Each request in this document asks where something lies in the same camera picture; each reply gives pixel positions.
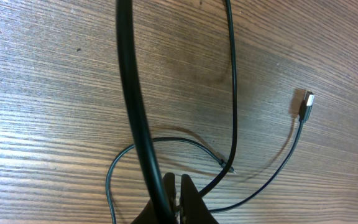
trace metal connector tip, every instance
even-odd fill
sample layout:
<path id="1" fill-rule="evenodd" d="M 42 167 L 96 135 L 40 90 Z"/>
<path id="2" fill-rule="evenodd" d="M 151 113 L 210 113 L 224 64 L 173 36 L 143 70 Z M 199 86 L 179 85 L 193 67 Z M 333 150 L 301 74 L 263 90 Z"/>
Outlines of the metal connector tip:
<path id="1" fill-rule="evenodd" d="M 313 105 L 313 101 L 314 101 L 314 94 L 310 91 L 307 91 L 305 95 L 306 106 Z"/>

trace wooden table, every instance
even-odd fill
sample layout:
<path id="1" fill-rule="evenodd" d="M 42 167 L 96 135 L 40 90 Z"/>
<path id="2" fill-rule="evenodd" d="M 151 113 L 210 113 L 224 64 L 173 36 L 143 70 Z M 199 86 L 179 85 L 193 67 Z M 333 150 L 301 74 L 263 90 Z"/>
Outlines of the wooden table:
<path id="1" fill-rule="evenodd" d="M 0 1 L 0 224 L 111 223 L 107 169 L 132 142 L 116 51 L 115 1 Z M 358 1 L 232 1 L 239 139 L 234 168 L 204 200 L 257 190 L 292 143 L 304 89 L 316 94 L 277 179 L 220 223 L 358 223 Z M 231 69 L 221 0 L 134 1 L 135 43 L 154 137 L 231 145 Z M 156 143 L 163 173 L 204 187 L 220 167 Z M 112 178 L 118 223 L 149 197 L 135 151 Z"/>

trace wood grain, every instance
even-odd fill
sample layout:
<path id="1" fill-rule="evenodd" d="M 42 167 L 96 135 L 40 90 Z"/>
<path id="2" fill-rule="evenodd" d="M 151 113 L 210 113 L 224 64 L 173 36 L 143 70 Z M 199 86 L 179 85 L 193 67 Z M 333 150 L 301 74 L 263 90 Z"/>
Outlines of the wood grain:
<path id="1" fill-rule="evenodd" d="M 0 1 L 0 224 L 110 223 L 107 169 L 132 142 L 116 52 L 115 1 Z M 358 1 L 232 0 L 239 142 L 209 208 L 250 195 L 278 167 L 301 89 L 315 106 L 278 178 L 220 223 L 358 223 Z M 228 156 L 231 71 L 220 0 L 134 1 L 153 136 Z M 162 172 L 204 187 L 220 167 L 182 143 L 155 144 Z M 135 152 L 112 178 L 118 223 L 148 201 Z"/>

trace brown wooden floor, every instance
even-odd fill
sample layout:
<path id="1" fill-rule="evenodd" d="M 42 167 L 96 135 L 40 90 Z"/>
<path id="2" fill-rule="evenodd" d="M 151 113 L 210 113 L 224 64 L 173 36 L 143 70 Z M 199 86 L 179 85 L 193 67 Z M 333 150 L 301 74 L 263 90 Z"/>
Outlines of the brown wooden floor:
<path id="1" fill-rule="evenodd" d="M 107 169 L 132 142 L 119 79 L 115 1 L 0 1 L 0 224 L 111 223 Z M 278 178 L 220 223 L 358 223 L 358 1 L 232 1 L 239 144 L 209 208 L 257 190 L 287 154 L 303 95 L 316 94 Z M 228 156 L 231 69 L 221 0 L 135 0 L 135 42 L 153 136 Z M 163 173 L 201 189 L 220 167 L 156 143 Z M 114 171 L 118 223 L 148 201 L 134 151 Z"/>

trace black cable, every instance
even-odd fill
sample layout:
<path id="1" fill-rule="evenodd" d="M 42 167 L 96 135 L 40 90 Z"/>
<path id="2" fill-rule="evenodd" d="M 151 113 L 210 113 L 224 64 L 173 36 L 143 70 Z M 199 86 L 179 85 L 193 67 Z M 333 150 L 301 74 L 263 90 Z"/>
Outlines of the black cable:
<path id="1" fill-rule="evenodd" d="M 231 51 L 231 72 L 232 72 L 232 104 L 233 104 L 233 129 L 232 142 L 229 159 L 223 170 L 206 187 L 200 191 L 200 196 L 204 197 L 210 192 L 227 174 L 233 164 L 237 148 L 237 68 L 236 68 L 236 45 L 234 43 L 233 18 L 231 13 L 230 0 L 226 0 L 227 26 L 229 27 L 230 51 Z"/>
<path id="2" fill-rule="evenodd" d="M 203 146 L 202 144 L 193 141 L 191 139 L 186 139 L 186 138 L 179 138 L 179 137 L 160 137 L 160 138 L 153 138 L 152 139 L 153 142 L 166 142 L 166 141 L 176 141 L 176 142 L 185 142 L 185 143 L 189 143 L 192 144 L 194 146 L 199 147 L 200 149 L 204 150 L 204 152 L 206 152 L 208 155 L 210 155 L 216 162 L 218 162 L 219 165 L 221 165 L 222 163 L 222 159 L 218 158 L 217 156 L 215 156 L 207 147 Z M 111 213 L 111 219 L 112 219 L 112 223 L 116 224 L 116 214 L 114 213 L 114 206 L 112 204 L 111 201 L 111 176 L 112 176 L 112 172 L 116 166 L 116 164 L 118 163 L 118 161 L 120 160 L 120 158 L 122 156 L 124 156 L 127 152 L 129 152 L 131 149 L 135 148 L 135 144 L 131 144 L 129 146 L 127 146 L 124 150 L 122 150 L 117 157 L 113 160 L 113 162 L 110 165 L 109 171 L 107 173 L 106 176 L 106 196 L 107 196 L 107 201 L 110 207 L 110 213 Z"/>
<path id="3" fill-rule="evenodd" d="M 175 223 L 167 193 L 162 182 L 157 157 L 147 124 L 137 74 L 132 0 L 117 0 L 116 33 L 119 69 L 129 124 L 136 145 L 139 163 L 159 223 Z"/>
<path id="4" fill-rule="evenodd" d="M 261 186 L 260 189 L 258 189 L 255 193 L 253 193 L 252 195 L 250 195 L 249 197 L 247 197 L 246 199 L 238 202 L 238 203 L 235 203 L 234 205 L 231 205 L 231 206 L 228 206 L 228 207 L 224 207 L 224 208 L 216 208 L 216 209 L 211 209 L 209 210 L 209 212 L 211 213 L 218 213 L 218 212 L 225 212 L 225 211 L 228 211 L 228 210 L 232 210 L 233 208 L 237 208 L 238 206 L 241 206 L 245 203 L 247 203 L 249 200 L 253 199 L 257 194 L 259 194 L 261 191 L 263 191 L 264 188 L 266 188 L 270 183 L 271 181 L 273 181 L 273 179 L 277 176 L 277 174 L 284 168 L 285 164 L 288 162 L 288 160 L 291 158 L 292 154 L 293 154 L 293 151 L 295 150 L 296 148 L 296 145 L 298 144 L 298 141 L 299 141 L 299 137 L 301 136 L 301 132 L 302 132 L 302 127 L 303 127 L 303 124 L 305 122 L 304 121 L 300 121 L 299 123 L 299 127 L 298 127 L 298 132 L 296 133 L 296 136 L 295 136 L 295 140 L 292 144 L 292 147 L 291 147 L 291 150 L 290 152 L 288 153 L 288 155 L 286 156 L 286 158 L 284 159 L 284 161 L 281 163 L 280 167 L 278 167 L 278 169 L 276 170 L 276 172 L 273 174 L 273 176 L 263 185 Z"/>

